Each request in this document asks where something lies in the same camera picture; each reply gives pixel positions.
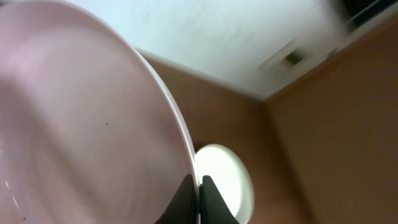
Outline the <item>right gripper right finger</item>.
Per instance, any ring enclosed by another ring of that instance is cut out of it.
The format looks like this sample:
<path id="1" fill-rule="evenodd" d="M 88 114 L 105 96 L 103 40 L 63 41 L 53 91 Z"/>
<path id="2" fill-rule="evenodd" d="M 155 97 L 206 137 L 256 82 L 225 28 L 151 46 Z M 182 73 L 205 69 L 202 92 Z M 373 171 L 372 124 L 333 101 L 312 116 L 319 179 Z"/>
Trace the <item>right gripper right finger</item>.
<path id="1" fill-rule="evenodd" d="M 199 190 L 201 224 L 239 224 L 209 175 L 203 176 Z"/>

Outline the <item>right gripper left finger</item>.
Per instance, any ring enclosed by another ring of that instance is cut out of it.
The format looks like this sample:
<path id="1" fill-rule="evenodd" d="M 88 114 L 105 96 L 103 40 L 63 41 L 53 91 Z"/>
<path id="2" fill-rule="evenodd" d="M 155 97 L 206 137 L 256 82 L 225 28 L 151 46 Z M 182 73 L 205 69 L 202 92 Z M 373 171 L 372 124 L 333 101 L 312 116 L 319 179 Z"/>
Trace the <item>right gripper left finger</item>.
<path id="1" fill-rule="evenodd" d="M 188 174 L 155 224 L 196 224 L 196 199 L 193 177 Z"/>

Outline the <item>white plate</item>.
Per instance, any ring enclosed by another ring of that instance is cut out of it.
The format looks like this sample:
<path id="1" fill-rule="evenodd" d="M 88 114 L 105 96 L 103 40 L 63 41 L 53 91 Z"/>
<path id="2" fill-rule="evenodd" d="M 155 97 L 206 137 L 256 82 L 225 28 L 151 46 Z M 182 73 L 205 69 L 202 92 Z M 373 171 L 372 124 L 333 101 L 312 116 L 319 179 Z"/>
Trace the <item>white plate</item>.
<path id="1" fill-rule="evenodd" d="M 240 224 L 248 224 L 254 212 L 254 187 L 242 160 L 229 148 L 209 144 L 195 154 L 200 178 L 212 178 L 232 216 Z"/>
<path id="2" fill-rule="evenodd" d="M 1 222 L 154 223 L 194 175 L 149 63 L 69 3 L 1 7 Z"/>

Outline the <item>white plate top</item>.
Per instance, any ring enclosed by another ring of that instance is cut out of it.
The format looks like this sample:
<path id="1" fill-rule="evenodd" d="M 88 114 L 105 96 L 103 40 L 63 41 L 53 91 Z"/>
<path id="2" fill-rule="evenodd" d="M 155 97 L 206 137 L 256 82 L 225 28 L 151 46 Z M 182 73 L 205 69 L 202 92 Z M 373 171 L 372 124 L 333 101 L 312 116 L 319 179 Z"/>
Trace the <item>white plate top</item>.
<path id="1" fill-rule="evenodd" d="M 1 7 L 1 222 L 154 223 L 194 175 L 149 63 L 69 3 Z"/>

